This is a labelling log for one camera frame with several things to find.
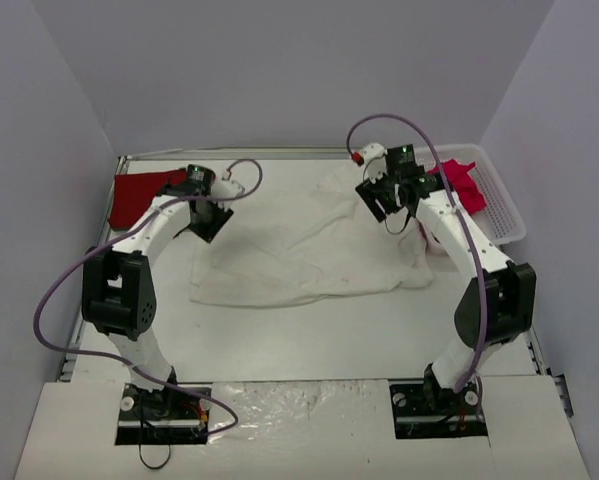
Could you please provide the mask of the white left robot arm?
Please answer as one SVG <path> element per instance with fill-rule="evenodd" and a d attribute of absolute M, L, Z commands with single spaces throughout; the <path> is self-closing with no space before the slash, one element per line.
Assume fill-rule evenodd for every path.
<path fill-rule="evenodd" d="M 246 194 L 228 168 L 218 176 L 190 165 L 178 184 L 160 187 L 131 234 L 83 265 L 82 317 L 108 337 L 130 372 L 130 384 L 146 392 L 144 406 L 158 418 L 174 415 L 180 393 L 174 367 L 161 352 L 152 327 L 157 298 L 152 266 L 170 242 L 188 230 L 211 243 L 233 216 L 231 204 Z"/>

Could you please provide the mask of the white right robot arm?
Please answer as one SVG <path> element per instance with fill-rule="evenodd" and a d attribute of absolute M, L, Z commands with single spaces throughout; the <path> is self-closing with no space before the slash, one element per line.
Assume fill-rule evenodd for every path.
<path fill-rule="evenodd" d="M 496 247 L 462 206 L 442 169 L 428 172 L 412 145 L 370 143 L 352 155 L 366 168 L 356 192 L 378 221 L 405 212 L 441 245 L 465 290 L 455 309 L 455 336 L 424 373 L 425 406 L 444 413 L 479 367 L 527 332 L 533 319 L 536 273 Z"/>

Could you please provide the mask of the white t shirt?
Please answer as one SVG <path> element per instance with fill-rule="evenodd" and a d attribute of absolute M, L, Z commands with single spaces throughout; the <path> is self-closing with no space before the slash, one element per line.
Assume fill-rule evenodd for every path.
<path fill-rule="evenodd" d="M 341 166 L 313 186 L 257 192 L 193 253 L 189 298 L 204 305 L 278 308 L 429 286 L 416 223 L 380 224 L 357 195 L 361 171 Z"/>

